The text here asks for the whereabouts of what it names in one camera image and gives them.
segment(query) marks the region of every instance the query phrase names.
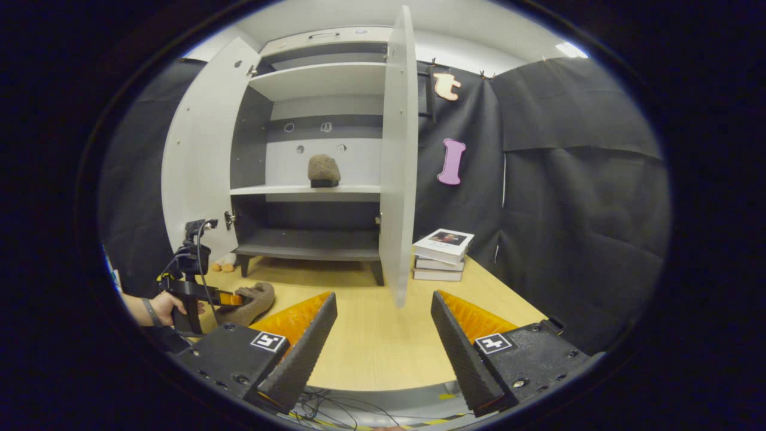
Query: human hand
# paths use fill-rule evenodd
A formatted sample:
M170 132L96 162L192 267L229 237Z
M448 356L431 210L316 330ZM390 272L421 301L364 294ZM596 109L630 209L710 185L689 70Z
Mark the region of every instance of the human hand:
M173 324L173 307L177 307L180 312L186 314L184 303L166 291L163 291L153 299L150 299L149 302L152 304L152 308L154 308L157 318L159 318L159 321L165 326ZM205 312L204 305L200 301L197 301L197 312L198 314L203 314Z

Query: black backdrop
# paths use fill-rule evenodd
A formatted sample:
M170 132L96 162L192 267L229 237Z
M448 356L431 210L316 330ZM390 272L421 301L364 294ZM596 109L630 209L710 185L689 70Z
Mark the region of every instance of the black backdrop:
M170 64L141 91L107 148L99 184L99 234L127 294L157 294L153 281L173 257L162 215L162 152L175 109L205 64Z
M670 230L665 163L629 94L591 59L526 64L491 81L506 195L498 276L586 353L652 297Z
M171 64L106 155L100 232L126 293L156 294L152 281L172 257L162 149L203 65ZM474 233L473 259L562 323L574 345L605 349L649 301L669 231L665 167L633 101L592 60L539 61L494 78L423 62L418 70L450 73L461 87L458 100L434 98L435 122L420 120L413 240L438 228ZM427 83L418 81L423 111ZM446 138L466 144L457 186L437 179Z

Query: screw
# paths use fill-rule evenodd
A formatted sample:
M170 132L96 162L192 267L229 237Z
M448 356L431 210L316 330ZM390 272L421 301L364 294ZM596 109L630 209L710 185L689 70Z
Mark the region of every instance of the screw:
M250 380L248 380L248 378L243 376L242 374L238 374L237 376L234 376L234 381L243 385L250 383Z

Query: pink bone-shaped cutout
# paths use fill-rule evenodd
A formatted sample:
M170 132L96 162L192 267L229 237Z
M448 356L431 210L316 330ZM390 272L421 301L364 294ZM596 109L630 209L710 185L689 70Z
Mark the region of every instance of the pink bone-shaped cutout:
M436 177L444 184L456 186L460 184L460 177L457 173L460 169L460 158L463 151L466 150L466 144L454 139L445 139L444 146L447 148L447 154L444 155L444 168Z

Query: book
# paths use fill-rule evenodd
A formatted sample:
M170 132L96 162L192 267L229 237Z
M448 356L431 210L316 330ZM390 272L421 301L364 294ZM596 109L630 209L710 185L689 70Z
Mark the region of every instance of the book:
M413 278L415 280L460 281L463 279L463 272L437 271L435 269L415 269Z
M470 233L438 229L414 243L415 255L457 265L466 255L472 239Z
M420 269L436 269L438 271L462 271L466 267L465 259L458 262L457 265L450 265L448 263L435 261L429 258L418 257L415 261L415 268Z

